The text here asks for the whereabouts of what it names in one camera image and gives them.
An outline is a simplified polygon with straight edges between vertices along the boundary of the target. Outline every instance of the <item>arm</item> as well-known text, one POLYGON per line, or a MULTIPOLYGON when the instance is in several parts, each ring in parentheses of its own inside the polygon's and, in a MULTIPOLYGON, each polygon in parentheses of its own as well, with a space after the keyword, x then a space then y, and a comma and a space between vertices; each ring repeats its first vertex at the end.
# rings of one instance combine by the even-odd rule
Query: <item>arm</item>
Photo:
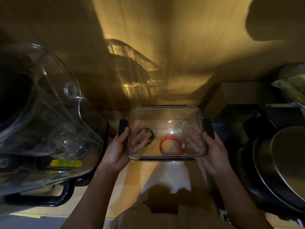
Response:
MULTIPOLYGON (((116 136, 107 147, 105 155, 97 167, 86 192, 63 224, 62 229, 103 228, 114 184, 120 171, 130 160, 128 156, 122 152, 123 142, 127 138, 128 132, 129 129, 126 127, 125 131, 119 137, 116 136)), ((147 140, 143 140, 139 145, 137 144, 138 139, 144 134, 145 130, 141 131, 136 138, 131 141, 130 144, 135 145, 135 147, 131 147, 130 149, 133 153, 146 144, 147 140)))
POLYGON ((197 152, 203 151, 204 141, 209 145, 209 152, 201 158, 201 163, 214 178, 232 224, 238 229, 272 229, 231 168, 227 150, 218 135, 213 140, 197 129, 189 130, 188 135, 189 145, 197 152))

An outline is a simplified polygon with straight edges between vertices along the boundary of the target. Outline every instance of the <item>metal pot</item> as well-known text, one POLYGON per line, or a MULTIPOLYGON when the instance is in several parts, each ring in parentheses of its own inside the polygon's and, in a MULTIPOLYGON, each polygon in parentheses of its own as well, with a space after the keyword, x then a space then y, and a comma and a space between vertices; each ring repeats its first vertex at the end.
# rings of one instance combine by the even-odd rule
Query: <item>metal pot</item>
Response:
POLYGON ((266 186, 297 210, 305 211, 305 127, 292 126, 256 140, 254 161, 266 186))

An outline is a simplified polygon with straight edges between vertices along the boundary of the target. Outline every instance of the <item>transparent container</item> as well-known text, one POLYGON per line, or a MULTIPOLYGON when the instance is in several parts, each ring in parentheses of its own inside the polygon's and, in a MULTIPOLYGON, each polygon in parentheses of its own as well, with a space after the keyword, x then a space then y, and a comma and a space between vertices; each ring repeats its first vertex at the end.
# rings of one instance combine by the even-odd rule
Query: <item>transparent container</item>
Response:
POLYGON ((139 161, 194 160, 204 156, 208 147, 202 133, 205 127, 212 129, 210 121, 203 124, 198 108, 184 105, 132 108, 128 120, 121 120, 119 134, 125 126, 130 129, 126 152, 139 161), (193 149, 187 142, 188 130, 198 132, 203 141, 200 150, 193 149))
POLYGON ((96 167, 107 124, 55 54, 35 44, 0 48, 0 86, 0 195, 96 167))

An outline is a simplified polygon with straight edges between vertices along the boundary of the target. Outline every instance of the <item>hand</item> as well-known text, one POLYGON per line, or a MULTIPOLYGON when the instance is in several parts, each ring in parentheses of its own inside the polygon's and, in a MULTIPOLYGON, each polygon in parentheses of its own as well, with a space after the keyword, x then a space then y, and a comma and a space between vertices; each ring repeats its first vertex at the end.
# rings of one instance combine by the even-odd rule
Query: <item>hand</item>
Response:
POLYGON ((226 173, 231 170, 227 150, 216 133, 215 140, 213 140, 207 132, 202 133, 197 128, 188 130, 187 134, 189 137, 186 140, 189 143, 189 146, 199 154, 204 154, 204 141, 207 142, 209 146, 208 153, 201 157, 200 160, 203 167, 210 175, 215 177, 218 174, 226 173))
MULTIPOLYGON (((131 154, 135 154, 139 149, 143 148, 147 143, 147 139, 144 139, 139 145, 137 144, 138 140, 140 140, 144 134, 145 129, 140 131, 137 135, 135 135, 134 139, 128 142, 128 152, 131 154)), ((129 128, 126 127, 124 132, 118 137, 112 140, 110 145, 107 147, 105 151, 105 155, 98 166, 98 169, 105 168, 107 171, 118 175, 122 169, 128 164, 130 158, 127 156, 125 151, 123 151, 123 143, 129 134, 129 128)))

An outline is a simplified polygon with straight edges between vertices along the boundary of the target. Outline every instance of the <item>plastic food container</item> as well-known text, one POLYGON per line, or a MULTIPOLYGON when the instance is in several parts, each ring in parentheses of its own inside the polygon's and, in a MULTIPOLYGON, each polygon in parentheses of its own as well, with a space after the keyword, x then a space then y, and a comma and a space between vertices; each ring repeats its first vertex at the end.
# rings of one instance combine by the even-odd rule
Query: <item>plastic food container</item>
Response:
POLYGON ((208 152, 208 146, 203 142, 199 150, 193 149, 187 142, 187 131, 196 131, 201 141, 204 131, 214 138, 211 120, 202 118, 198 108, 187 105, 132 108, 128 119, 120 121, 119 135, 125 127, 130 129, 126 153, 139 161, 195 160, 208 152))

